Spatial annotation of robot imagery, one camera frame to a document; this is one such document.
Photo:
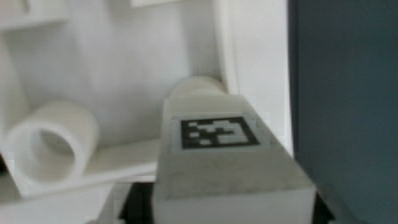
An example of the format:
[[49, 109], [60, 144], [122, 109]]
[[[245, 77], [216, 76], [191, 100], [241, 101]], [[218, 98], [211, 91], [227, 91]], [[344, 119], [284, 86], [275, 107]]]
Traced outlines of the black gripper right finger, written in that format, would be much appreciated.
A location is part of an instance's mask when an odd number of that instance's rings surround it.
[[339, 198], [316, 194], [312, 224], [344, 224], [342, 215], [342, 201]]

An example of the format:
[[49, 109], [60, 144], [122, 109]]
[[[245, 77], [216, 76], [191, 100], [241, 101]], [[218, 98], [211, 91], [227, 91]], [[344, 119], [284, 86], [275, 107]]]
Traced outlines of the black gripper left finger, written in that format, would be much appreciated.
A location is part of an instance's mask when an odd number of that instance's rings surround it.
[[151, 196], [151, 182], [119, 182], [108, 193], [99, 215], [87, 224], [154, 224]]

